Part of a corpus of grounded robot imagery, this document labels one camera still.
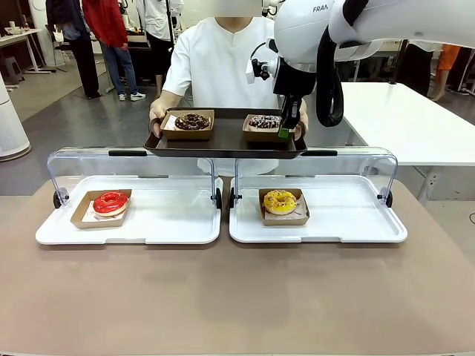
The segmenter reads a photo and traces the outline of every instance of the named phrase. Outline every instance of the hand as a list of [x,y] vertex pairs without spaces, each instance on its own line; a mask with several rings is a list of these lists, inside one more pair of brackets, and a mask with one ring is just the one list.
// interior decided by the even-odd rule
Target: hand
[[[302,122],[305,126],[305,133],[309,132],[309,117],[307,115],[307,105],[304,101],[302,101],[302,105],[300,106],[300,122]],[[294,140],[297,141],[302,136],[302,128],[300,125],[295,127],[295,134]]]
[[[163,101],[160,100],[160,98],[155,100],[150,105],[150,121],[159,119],[159,121],[162,122],[162,120],[165,119],[166,111],[168,109],[169,108],[163,104]],[[151,130],[157,138],[160,138],[162,133],[160,132],[160,124],[158,122],[154,123],[154,126],[151,128]]]

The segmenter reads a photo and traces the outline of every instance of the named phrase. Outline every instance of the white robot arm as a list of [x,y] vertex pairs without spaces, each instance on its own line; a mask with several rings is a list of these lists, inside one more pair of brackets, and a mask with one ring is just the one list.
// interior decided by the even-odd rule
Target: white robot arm
[[275,18],[278,53],[271,63],[252,62],[255,76],[274,76],[284,95],[281,131],[294,128],[303,96],[317,83],[322,125],[343,118],[343,92],[335,61],[367,58],[384,39],[418,39],[475,47],[473,0],[286,0]]

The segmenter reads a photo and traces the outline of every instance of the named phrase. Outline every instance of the table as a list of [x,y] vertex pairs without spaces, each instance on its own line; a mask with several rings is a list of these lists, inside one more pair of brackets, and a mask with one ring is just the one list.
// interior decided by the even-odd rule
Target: table
[[52,193],[49,182],[0,225],[0,353],[475,349],[475,267],[400,182],[399,245],[241,245],[224,213],[211,245],[41,246]]
[[33,54],[33,50],[31,49],[30,40],[28,38],[29,35],[33,35],[34,33],[41,32],[37,28],[30,29],[26,32],[20,33],[19,35],[12,35],[12,36],[3,36],[0,37],[0,48],[6,47],[8,45],[12,45],[13,43],[26,41],[28,47],[28,53],[30,54],[31,63],[33,64],[32,70],[27,70],[25,73],[29,74],[50,74],[49,70],[40,70],[35,60],[35,55]]
[[365,145],[392,152],[399,165],[430,167],[425,204],[444,166],[475,166],[475,126],[403,84],[342,83],[344,118]]

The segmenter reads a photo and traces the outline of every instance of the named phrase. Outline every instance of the chocolate sprinkled donut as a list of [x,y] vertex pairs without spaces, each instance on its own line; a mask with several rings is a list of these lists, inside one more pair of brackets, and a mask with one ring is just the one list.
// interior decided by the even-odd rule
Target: chocolate sprinkled donut
[[281,118],[279,116],[272,115],[257,115],[249,120],[249,126],[253,128],[278,128],[281,124]]
[[175,126],[180,130],[197,131],[209,126],[209,119],[197,113],[186,113],[177,117]]

